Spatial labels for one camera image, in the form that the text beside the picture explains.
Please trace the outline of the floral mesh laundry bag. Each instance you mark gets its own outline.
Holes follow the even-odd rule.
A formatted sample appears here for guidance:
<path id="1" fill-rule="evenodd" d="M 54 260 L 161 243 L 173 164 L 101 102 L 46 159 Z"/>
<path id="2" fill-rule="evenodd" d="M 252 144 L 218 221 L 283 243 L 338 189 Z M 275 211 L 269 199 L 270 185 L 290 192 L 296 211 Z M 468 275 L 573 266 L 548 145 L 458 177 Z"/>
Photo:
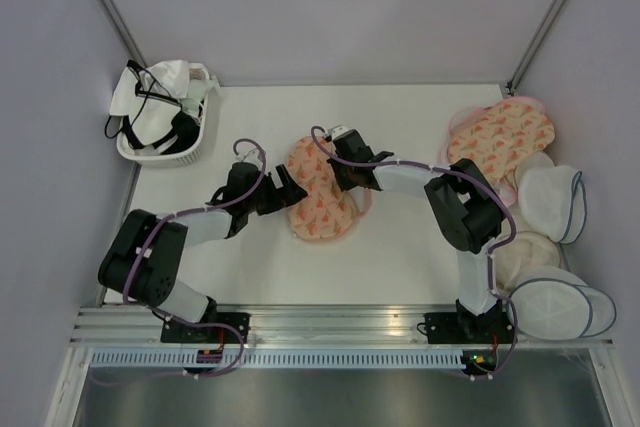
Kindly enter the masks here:
<path id="1" fill-rule="evenodd" d="M 342 191 L 328 161 L 310 136 L 299 139 L 287 156 L 288 173 L 307 193 L 287 213 L 293 234 L 302 241 L 336 240 L 355 227 L 372 205 L 370 190 Z"/>

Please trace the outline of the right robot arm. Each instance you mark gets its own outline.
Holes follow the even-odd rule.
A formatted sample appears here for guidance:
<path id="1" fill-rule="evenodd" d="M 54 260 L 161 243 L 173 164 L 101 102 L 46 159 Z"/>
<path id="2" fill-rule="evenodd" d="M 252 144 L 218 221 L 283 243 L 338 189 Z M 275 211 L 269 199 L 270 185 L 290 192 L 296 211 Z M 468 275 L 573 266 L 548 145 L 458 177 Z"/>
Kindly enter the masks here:
<path id="1" fill-rule="evenodd" d="M 374 153 L 357 130 L 343 126 L 322 138 L 333 146 L 328 163 L 341 190 L 361 187 L 426 199 L 442 236 L 456 250 L 455 311 L 424 315 L 429 342 L 511 341 L 491 259 L 508 209 L 476 164 L 464 158 L 445 167 L 430 166 L 388 151 Z"/>

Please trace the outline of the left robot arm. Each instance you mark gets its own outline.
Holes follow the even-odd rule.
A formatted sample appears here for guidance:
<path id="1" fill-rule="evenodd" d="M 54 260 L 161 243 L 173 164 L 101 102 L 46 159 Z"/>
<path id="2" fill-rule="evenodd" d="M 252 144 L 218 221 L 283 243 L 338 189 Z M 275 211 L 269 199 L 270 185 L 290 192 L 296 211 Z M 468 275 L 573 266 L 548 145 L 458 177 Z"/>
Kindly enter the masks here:
<path id="1" fill-rule="evenodd" d="M 212 240 L 236 236 L 252 214 L 292 207 L 308 193 L 282 164 L 264 172 L 236 162 L 226 184 L 200 208 L 163 218 L 135 209 L 125 218 L 98 270 L 105 288 L 149 308 L 163 320 L 163 343 L 246 342 L 250 315 L 219 313 L 217 302 L 178 279 L 183 252 Z"/>

